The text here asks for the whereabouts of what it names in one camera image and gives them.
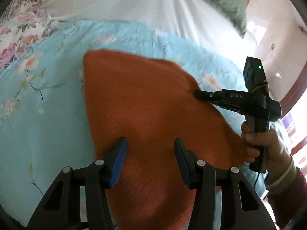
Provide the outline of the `person right hand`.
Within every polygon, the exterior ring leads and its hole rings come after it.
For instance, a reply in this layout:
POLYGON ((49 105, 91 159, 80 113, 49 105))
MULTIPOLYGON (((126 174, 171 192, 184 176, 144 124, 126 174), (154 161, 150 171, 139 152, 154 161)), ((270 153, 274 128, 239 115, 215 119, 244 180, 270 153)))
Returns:
POLYGON ((268 132, 252 133, 248 123, 243 122, 241 125, 241 138, 245 145, 246 163, 253 163, 260 156, 260 151, 255 148, 256 145, 265 147, 267 152, 265 166, 268 172, 268 183, 277 181, 290 166, 292 157, 273 128, 268 132))

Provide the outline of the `dark red sleeve forearm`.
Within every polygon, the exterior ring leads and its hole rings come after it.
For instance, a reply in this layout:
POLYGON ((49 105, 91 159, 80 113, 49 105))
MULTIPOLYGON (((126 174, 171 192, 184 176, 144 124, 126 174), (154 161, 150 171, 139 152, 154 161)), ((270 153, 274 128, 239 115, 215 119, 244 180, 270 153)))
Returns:
POLYGON ((295 217, 306 199, 306 179, 291 161, 278 178, 271 179, 267 175, 265 187, 276 224, 279 228, 284 228, 295 217))

